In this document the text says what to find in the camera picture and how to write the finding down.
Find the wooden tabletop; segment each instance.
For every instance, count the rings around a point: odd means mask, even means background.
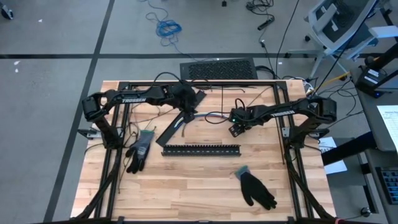
[[[290,100],[305,96],[302,81],[287,80]],[[118,81],[104,81],[101,91],[117,89]],[[233,88],[223,90],[223,111],[234,108],[234,100],[240,98],[246,105],[269,86],[255,88]],[[220,111],[221,90],[206,90],[207,96],[197,107],[198,112]],[[272,88],[264,91],[252,105],[274,105]],[[134,108],[131,121],[153,118],[159,113],[169,111],[171,107],[141,104]],[[121,112],[118,126],[121,124]],[[179,111],[169,113],[149,121],[137,123],[140,129],[155,128],[155,138],[146,160],[146,167],[137,174],[124,173],[120,182],[120,192],[116,192],[113,219],[118,216],[126,220],[286,220],[295,216],[286,165],[282,162],[280,141],[276,128],[276,119],[263,126],[234,138],[229,133],[230,122],[214,125],[203,118],[195,118],[187,124],[182,137],[180,128],[168,144],[240,144],[241,157],[162,157],[162,147],[155,140],[173,121]],[[113,111],[107,115],[111,122]],[[217,122],[219,118],[209,118]],[[305,116],[294,115],[295,124],[306,120]],[[90,147],[101,143],[100,139],[88,141]],[[313,139],[306,144],[318,147]],[[335,216],[326,174],[323,169],[320,152],[310,148],[301,150],[308,188],[327,212]],[[78,215],[90,202],[98,190],[104,162],[105,149],[102,145],[92,147],[85,155],[80,181],[76,192],[71,217]],[[248,165],[252,174],[262,181],[275,196],[277,208],[266,210],[257,202],[250,207],[243,199],[240,183],[234,171]],[[305,217],[305,204],[299,187],[300,208]],[[102,216],[106,211],[105,197]]]

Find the paper sheet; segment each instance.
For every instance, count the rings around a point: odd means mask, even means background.
[[[332,137],[321,138],[319,139],[319,141],[320,141],[319,149],[321,150],[322,153],[327,152],[336,147],[336,143]],[[325,166],[326,174],[334,174],[337,172],[344,172],[344,171],[347,171],[347,167],[344,161],[342,160]]]
[[[398,152],[398,105],[377,106]]]

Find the black keyboard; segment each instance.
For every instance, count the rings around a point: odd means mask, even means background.
[[[376,172],[389,203],[398,204],[398,167],[377,167]]]
[[[252,58],[180,64],[184,80],[256,80]]]

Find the black glove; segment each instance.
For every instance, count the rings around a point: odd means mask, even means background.
[[[126,152],[126,157],[132,156],[130,166],[126,169],[126,172],[132,172],[135,174],[138,171],[142,171],[145,166],[145,160],[147,159],[150,142],[154,137],[155,132],[142,130],[139,140],[130,146]]]
[[[243,166],[235,172],[235,176],[241,181],[243,198],[250,206],[254,205],[254,200],[260,203],[266,210],[276,208],[275,197],[269,193],[266,186],[259,179],[251,175],[247,166]]]

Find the floor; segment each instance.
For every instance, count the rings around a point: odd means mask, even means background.
[[[247,11],[245,0],[230,0],[228,7],[221,7],[221,0],[150,2],[166,8],[169,18],[183,27],[178,36],[181,52],[220,59],[254,57],[256,65],[269,66],[257,42],[261,33],[256,28],[265,18]],[[146,2],[3,0],[3,3],[13,9],[15,19],[7,21],[0,17],[0,66],[3,69],[0,217],[4,223],[66,220],[72,209],[86,147],[86,139],[76,135],[76,129],[89,126],[81,117],[80,99],[98,91],[103,80],[151,80],[163,71],[179,73],[179,63],[192,59],[178,54],[173,47],[159,44],[155,24],[145,19],[152,11]],[[303,41],[309,26],[302,19],[313,3],[313,0],[299,2],[281,55],[288,49],[314,48],[313,43]],[[276,20],[262,39],[272,55],[274,67],[294,6],[295,1],[276,0],[275,6],[269,9]],[[391,19],[398,24],[396,13],[391,14]],[[385,26],[386,22],[377,13],[367,24]],[[394,43],[394,39],[383,39],[377,47],[365,52],[385,52]],[[343,64],[352,68],[361,62],[359,59]],[[313,58],[280,58],[278,63],[278,76],[306,78]],[[331,62],[323,62],[317,77],[323,78],[330,67]],[[335,68],[329,78],[342,73]],[[259,73],[259,78],[271,77]],[[338,102],[339,118],[353,106],[352,98],[333,95],[333,99]],[[354,111],[360,110],[357,102]],[[363,114],[350,117],[334,125],[330,135],[359,136],[369,129],[363,121]],[[333,183],[330,185],[339,217],[355,217],[361,207],[367,206],[364,195],[354,187],[342,189],[333,187]],[[348,200],[350,191],[355,194]],[[382,215],[365,220],[386,222]]]

